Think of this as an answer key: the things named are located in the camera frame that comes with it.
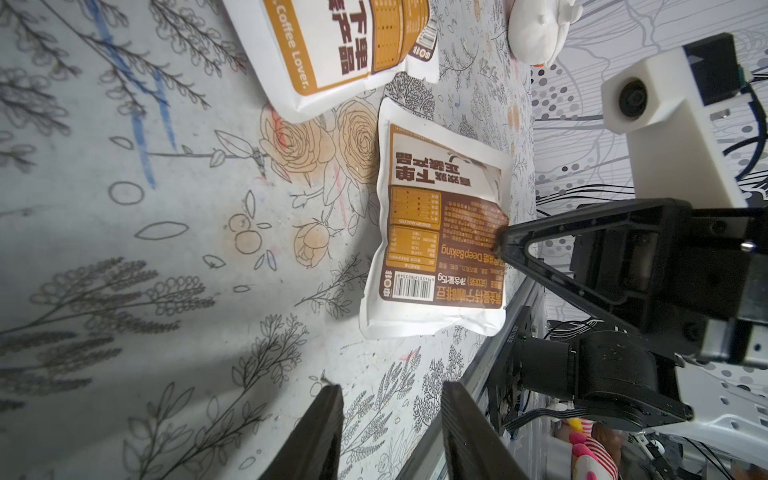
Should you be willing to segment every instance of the white coffee bag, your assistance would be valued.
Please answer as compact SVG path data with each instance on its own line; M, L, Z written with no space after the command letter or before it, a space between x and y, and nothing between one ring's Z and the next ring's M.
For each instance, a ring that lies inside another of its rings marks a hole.
M300 123L391 81L436 83L428 0L224 0L277 113Z
M367 338L451 325L495 335L505 264L492 247L509 225L511 158L385 99L379 109L379 225L360 306Z

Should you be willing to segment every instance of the brown label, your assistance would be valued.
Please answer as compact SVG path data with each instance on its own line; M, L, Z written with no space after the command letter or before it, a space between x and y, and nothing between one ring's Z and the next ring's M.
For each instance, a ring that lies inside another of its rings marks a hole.
M373 11L373 72L401 62L429 20L427 0L370 0Z
M316 93L318 89L312 62L290 0L264 0L264 7L275 29L277 44L283 53L293 89L302 95Z
M408 145L415 150L407 151ZM433 157L444 154L449 161L422 156L417 150ZM414 168L414 183L418 181L416 169L429 170L421 172L422 179L434 178L429 180L430 186L443 190L408 185L411 176L406 173L411 172L406 170L390 177L388 244L379 282L383 299L476 308L502 306L505 265L495 258L492 247L509 219L496 203L457 193L459 189L474 189L487 197L482 179L491 168L464 158L450 164L456 158L454 151L390 126L390 170ZM447 170L456 173L456 182L440 181L439 174ZM466 182L461 181L462 174L467 175Z

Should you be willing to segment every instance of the barcode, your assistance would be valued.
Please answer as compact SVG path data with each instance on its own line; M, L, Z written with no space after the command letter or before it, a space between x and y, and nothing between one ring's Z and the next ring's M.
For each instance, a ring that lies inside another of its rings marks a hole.
M395 272L392 298L432 301L435 295L435 277L418 273Z
M434 50L435 42L437 42L437 21L435 20L435 16L432 15L429 17L427 26L424 27L422 33L420 33L419 37L416 39L416 43L427 50Z

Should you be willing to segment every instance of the rose drawing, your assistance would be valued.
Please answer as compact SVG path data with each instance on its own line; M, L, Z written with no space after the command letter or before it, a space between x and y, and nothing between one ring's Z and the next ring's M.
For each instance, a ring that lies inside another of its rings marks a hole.
M342 169L360 184L376 184L379 172L376 111L355 98L342 104L336 116L336 156Z
M306 174L333 158L336 147L317 119L302 124L283 120L270 106L261 111L262 150L290 173Z
M328 253L328 242L331 236L328 226L315 221L299 227L296 238L293 239L293 252L296 261L304 266L315 267Z

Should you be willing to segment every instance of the pink plush toy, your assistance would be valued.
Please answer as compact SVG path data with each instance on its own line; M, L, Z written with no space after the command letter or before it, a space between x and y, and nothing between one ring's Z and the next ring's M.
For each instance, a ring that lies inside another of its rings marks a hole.
M576 457L573 480L618 480L618 468L600 442L579 432L572 432L568 440Z

